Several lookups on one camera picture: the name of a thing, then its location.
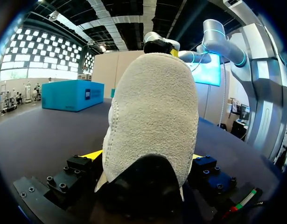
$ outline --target yellow plate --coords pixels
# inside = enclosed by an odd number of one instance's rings
[[[87,155],[82,155],[81,157],[87,157],[87,158],[90,158],[92,160],[95,160],[101,153],[102,153],[102,150],[99,150],[99,151],[96,151],[94,153],[89,153]],[[202,156],[193,154],[193,159],[196,159],[197,157],[202,157]]]

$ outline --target black table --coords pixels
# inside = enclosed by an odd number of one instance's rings
[[[102,148],[108,128],[109,99],[78,113],[37,108],[0,124],[0,169],[8,185],[22,176],[36,176],[45,182],[66,165],[74,154],[88,154]],[[237,137],[200,119],[195,153],[209,154],[238,186],[251,182],[261,188],[261,200],[268,199],[279,183],[280,172],[264,156]],[[198,194],[204,217],[209,208]]]

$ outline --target cable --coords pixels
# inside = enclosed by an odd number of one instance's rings
[[[234,223],[240,223],[239,221],[242,220],[242,216],[246,215],[247,212],[250,210],[257,208],[257,207],[262,207],[266,206],[268,204],[267,201],[261,201],[257,202],[256,204],[253,205],[246,205],[243,208],[230,213],[226,218],[224,218],[221,222],[218,222],[219,224],[234,224]]]
[[[220,58],[222,60],[223,69],[224,69],[224,93],[223,93],[222,110],[221,110],[221,115],[220,115],[220,120],[219,120],[219,127],[221,126],[221,122],[222,122],[223,110],[224,110],[224,104],[225,104],[225,95],[226,95],[226,69],[225,69],[225,63],[224,63],[224,60],[223,60],[222,56],[220,56]]]
[[[197,68],[198,68],[198,66],[200,65],[200,63],[201,63],[201,60],[203,59],[203,56],[205,56],[207,53],[205,53],[205,54],[203,54],[202,56],[201,56],[201,58],[200,58],[200,60],[199,60],[199,62],[198,62],[198,65],[191,71],[191,72],[193,72],[193,71],[195,71]]]
[[[240,138],[241,140],[245,137],[245,135],[247,134],[247,132],[243,135],[243,137],[242,138]]]

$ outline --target large curved frame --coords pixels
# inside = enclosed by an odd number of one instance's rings
[[[242,68],[231,62],[231,71],[249,98],[246,142],[273,161],[287,125],[287,68],[272,35],[253,11],[243,1],[232,6],[225,0],[224,3],[247,24],[230,39],[248,58]]]

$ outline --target signage logo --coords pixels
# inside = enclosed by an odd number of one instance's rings
[[[91,90],[85,89],[85,100],[91,99]]]

